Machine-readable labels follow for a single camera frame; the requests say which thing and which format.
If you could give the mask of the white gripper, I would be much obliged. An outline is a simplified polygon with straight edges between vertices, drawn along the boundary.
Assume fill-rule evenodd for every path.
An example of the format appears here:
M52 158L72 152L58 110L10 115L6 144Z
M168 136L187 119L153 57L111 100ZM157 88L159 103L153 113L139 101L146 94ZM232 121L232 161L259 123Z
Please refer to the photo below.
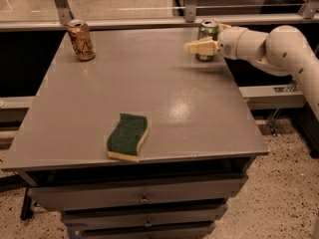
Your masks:
M243 27L231 27L231 25L222 23L218 23L218 27L221 32L218 34L217 42L204 38L186 43L184 45L185 49L190 54L212 56L219 52L219 54L226 59L245 59L245 56L239 53L239 42L241 36L247 32L248 29Z

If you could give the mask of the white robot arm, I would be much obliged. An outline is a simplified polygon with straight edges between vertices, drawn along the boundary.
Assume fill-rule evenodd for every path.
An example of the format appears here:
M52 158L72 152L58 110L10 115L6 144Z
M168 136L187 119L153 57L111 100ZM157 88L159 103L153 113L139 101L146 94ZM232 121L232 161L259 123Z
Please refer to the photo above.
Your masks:
M273 76L291 75L315 117L319 120L319 60L305 36L295 27L282 25L270 33L221 24L211 37L186 43L190 54L243 60Z

